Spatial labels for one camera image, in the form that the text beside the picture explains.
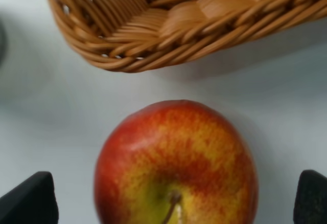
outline woven basket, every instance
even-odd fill
[[[189,62],[327,15],[327,0],[49,0],[90,64],[142,72]]]

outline white table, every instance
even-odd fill
[[[60,223],[98,223],[92,178],[103,142],[125,116],[167,99],[215,108],[248,141],[261,186],[256,224],[293,223],[300,173],[327,175],[327,20],[130,75],[75,54],[46,0],[0,0],[0,18],[9,38],[0,68],[0,195],[48,170]]]

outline gray object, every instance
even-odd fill
[[[3,24],[0,21],[0,61],[3,59],[6,50],[6,35]]]

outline red apple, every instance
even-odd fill
[[[103,224],[251,224],[258,181],[233,126],[192,101],[164,101],[126,118],[98,159]]]

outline black object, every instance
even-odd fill
[[[314,170],[305,170],[298,183],[294,224],[327,223],[327,178]]]
[[[57,224],[51,173],[37,172],[0,198],[0,224]]]

